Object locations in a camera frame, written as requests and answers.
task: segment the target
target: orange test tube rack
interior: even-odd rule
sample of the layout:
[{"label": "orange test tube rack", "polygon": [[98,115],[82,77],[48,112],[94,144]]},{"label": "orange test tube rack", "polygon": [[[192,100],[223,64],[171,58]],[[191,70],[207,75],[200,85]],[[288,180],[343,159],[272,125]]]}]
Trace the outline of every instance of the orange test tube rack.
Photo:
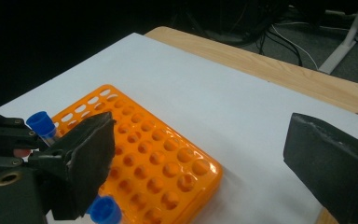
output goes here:
[{"label": "orange test tube rack", "polygon": [[190,222],[217,191],[221,165],[111,85],[52,119],[65,134],[107,111],[116,121],[116,155],[100,195],[114,197],[126,223]]}]

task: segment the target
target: metal bolt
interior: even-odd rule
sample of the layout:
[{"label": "metal bolt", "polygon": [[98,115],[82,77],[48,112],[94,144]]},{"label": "metal bolt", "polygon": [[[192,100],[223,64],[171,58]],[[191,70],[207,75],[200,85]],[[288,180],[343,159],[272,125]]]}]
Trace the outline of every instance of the metal bolt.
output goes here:
[{"label": "metal bolt", "polygon": [[0,187],[11,185],[16,181],[20,180],[22,173],[19,171],[14,171],[0,176]]},{"label": "metal bolt", "polygon": [[14,160],[14,161],[12,161],[11,163],[12,163],[13,165],[18,165],[18,164],[21,163],[21,161],[20,161],[20,160]]}]

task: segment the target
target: white table surface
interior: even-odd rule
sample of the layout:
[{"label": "white table surface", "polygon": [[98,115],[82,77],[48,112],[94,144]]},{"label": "white table surface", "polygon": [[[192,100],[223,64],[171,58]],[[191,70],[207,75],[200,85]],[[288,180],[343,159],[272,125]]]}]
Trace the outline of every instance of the white table surface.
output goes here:
[{"label": "white table surface", "polygon": [[103,84],[224,167],[220,189],[195,223],[314,223],[320,204],[283,162],[292,113],[358,138],[358,116],[351,112],[137,34],[1,106],[0,114],[27,119],[46,110],[53,116]]}]

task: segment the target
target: white stand leg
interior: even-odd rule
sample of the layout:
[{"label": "white stand leg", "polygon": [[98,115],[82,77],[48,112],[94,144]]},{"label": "white stand leg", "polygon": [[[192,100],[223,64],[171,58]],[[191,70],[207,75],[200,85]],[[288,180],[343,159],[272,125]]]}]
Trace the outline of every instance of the white stand leg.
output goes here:
[{"label": "white stand leg", "polygon": [[354,38],[358,31],[358,13],[354,22],[351,26],[351,29],[348,31],[347,37],[345,40],[336,48],[336,50],[327,58],[327,60],[322,64],[319,68],[320,72],[324,72],[326,74],[331,74],[333,70],[337,67],[337,65],[341,62],[341,60],[347,55],[347,53],[353,48]]}]

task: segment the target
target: blue tube cap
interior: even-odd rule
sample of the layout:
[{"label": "blue tube cap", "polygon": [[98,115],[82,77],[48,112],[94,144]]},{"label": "blue tube cap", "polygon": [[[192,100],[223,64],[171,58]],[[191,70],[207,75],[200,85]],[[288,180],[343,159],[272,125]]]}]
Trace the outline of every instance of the blue tube cap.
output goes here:
[{"label": "blue tube cap", "polygon": [[121,220],[121,210],[110,196],[97,198],[89,209],[91,220],[98,224],[117,224]]},{"label": "blue tube cap", "polygon": [[86,213],[87,214],[90,214],[91,213],[91,207],[92,207],[92,205],[95,203],[95,202],[97,202],[97,200],[99,200],[101,198],[101,196],[99,195],[99,194],[97,194],[97,196],[95,197],[95,199],[94,199],[94,202],[92,202],[92,204],[89,206],[89,208],[87,209],[87,211],[86,211]]},{"label": "blue tube cap", "polygon": [[55,132],[55,125],[46,111],[40,111],[29,117],[26,123],[39,136],[53,137]]}]

